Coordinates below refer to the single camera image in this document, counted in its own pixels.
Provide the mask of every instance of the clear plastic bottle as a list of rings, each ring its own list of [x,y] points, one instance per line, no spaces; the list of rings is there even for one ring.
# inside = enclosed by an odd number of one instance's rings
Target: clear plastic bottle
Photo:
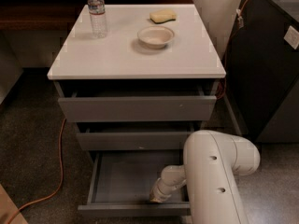
[[[93,36],[96,38],[107,35],[107,21],[104,0],[87,0],[90,10]]]

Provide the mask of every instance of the white bowl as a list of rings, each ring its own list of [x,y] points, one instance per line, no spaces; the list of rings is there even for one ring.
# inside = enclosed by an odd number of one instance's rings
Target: white bowl
[[[138,32],[138,38],[151,49],[161,49],[175,36],[174,31],[164,26],[150,26]]]

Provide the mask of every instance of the gray floor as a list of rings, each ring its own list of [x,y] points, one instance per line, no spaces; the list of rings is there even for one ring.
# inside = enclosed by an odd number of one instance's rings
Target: gray floor
[[[59,183],[57,141],[64,116],[57,98],[44,71],[26,71],[0,110],[0,183],[17,206],[49,195]],[[223,101],[217,102],[204,127],[234,133]],[[77,208],[86,203],[93,168],[73,128],[66,123],[63,135],[64,186],[51,200],[22,212],[30,224],[179,223],[178,217],[90,219],[79,214]],[[249,223],[299,223],[299,145],[259,147],[259,170],[236,178]]]

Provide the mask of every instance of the yellow sponge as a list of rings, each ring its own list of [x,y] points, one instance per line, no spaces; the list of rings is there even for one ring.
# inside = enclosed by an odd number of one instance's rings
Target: yellow sponge
[[[167,21],[173,21],[177,18],[176,12],[174,12],[172,9],[163,9],[155,12],[151,12],[149,14],[149,17],[155,22],[155,23],[164,23]]]

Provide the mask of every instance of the power cord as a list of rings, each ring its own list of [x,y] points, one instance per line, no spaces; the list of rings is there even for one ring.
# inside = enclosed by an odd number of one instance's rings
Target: power cord
[[[9,219],[9,221],[7,222],[7,224],[10,224],[11,221],[19,214],[19,212],[21,210],[23,210],[24,208],[26,208],[29,205],[35,204],[35,203],[40,203],[43,201],[46,201],[47,199],[52,198],[53,196],[56,195],[56,193],[59,191],[59,189],[62,187],[63,182],[64,182],[64,166],[63,166],[63,155],[62,155],[62,137],[63,137],[63,131],[64,131],[64,126],[66,123],[66,119],[64,119],[61,130],[60,130],[60,134],[59,134],[59,140],[58,140],[58,153],[59,153],[59,163],[60,163],[60,183],[58,188],[49,196],[46,196],[44,198],[41,199],[37,199],[35,201],[29,202],[27,204],[24,204],[23,206],[21,206]]]
[[[242,17],[242,13],[244,11],[244,8],[246,6],[246,4],[248,3],[249,0],[245,0],[245,2],[243,3],[242,7],[240,9],[238,9],[236,11],[237,16],[238,16],[238,24],[237,24],[237,30],[236,32],[234,32],[229,40],[228,40],[228,45],[230,44],[231,40],[233,39],[233,37],[237,34],[237,32],[244,26],[244,21],[243,21],[243,17]],[[223,68],[226,70],[226,64],[227,64],[227,48],[226,51],[224,52],[224,64],[223,64]],[[226,92],[226,77],[221,79],[218,85],[218,88],[216,90],[216,98],[219,100],[221,98],[224,97]]]

